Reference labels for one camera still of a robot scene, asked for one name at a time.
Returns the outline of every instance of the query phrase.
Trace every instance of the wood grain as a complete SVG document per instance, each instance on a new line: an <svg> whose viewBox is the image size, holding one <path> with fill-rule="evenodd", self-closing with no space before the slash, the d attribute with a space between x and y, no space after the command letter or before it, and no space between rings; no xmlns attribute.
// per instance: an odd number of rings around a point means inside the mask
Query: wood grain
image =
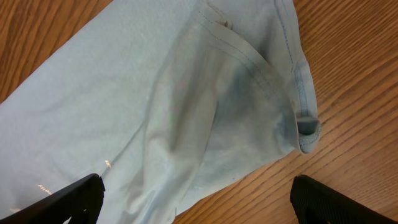
<svg viewBox="0 0 398 224"><path fill-rule="evenodd" d="M0 102L111 0L0 0ZM297 0L322 138L198 202L175 223L297 223L307 174L398 220L398 1Z"/></svg>

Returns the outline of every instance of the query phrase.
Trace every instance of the folded cloth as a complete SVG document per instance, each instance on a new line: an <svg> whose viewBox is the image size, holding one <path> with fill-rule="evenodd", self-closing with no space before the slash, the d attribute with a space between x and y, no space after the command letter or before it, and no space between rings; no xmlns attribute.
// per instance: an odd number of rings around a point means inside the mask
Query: folded cloth
<svg viewBox="0 0 398 224"><path fill-rule="evenodd" d="M290 0L115 0L0 105L0 218L97 173L98 223L172 223L319 135Z"/></svg>

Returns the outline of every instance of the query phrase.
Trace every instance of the cloth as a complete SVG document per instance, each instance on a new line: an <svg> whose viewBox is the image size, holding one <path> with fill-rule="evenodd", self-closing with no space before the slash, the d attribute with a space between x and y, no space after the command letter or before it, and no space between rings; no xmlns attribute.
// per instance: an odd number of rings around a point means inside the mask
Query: cloth
<svg viewBox="0 0 398 224"><path fill-rule="evenodd" d="M172 223L320 130L290 0L115 0L0 105L0 218L97 173L98 223Z"/></svg>

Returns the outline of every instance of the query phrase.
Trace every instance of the wooden floor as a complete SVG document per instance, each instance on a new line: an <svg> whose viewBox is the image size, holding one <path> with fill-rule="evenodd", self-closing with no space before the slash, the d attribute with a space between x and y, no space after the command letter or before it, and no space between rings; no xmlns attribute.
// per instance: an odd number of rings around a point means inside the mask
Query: wooden floor
<svg viewBox="0 0 398 224"><path fill-rule="evenodd" d="M111 0L0 0L0 102ZM198 202L175 223L297 223L307 174L398 220L398 1L297 0L322 138Z"/></svg>

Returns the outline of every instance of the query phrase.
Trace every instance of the garment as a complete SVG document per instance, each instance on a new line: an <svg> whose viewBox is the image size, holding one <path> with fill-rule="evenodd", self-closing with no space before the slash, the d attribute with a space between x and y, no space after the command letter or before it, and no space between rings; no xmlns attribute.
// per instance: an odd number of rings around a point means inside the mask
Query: garment
<svg viewBox="0 0 398 224"><path fill-rule="evenodd" d="M116 0L0 105L0 218L97 173L98 223L171 223L320 130L290 0Z"/></svg>

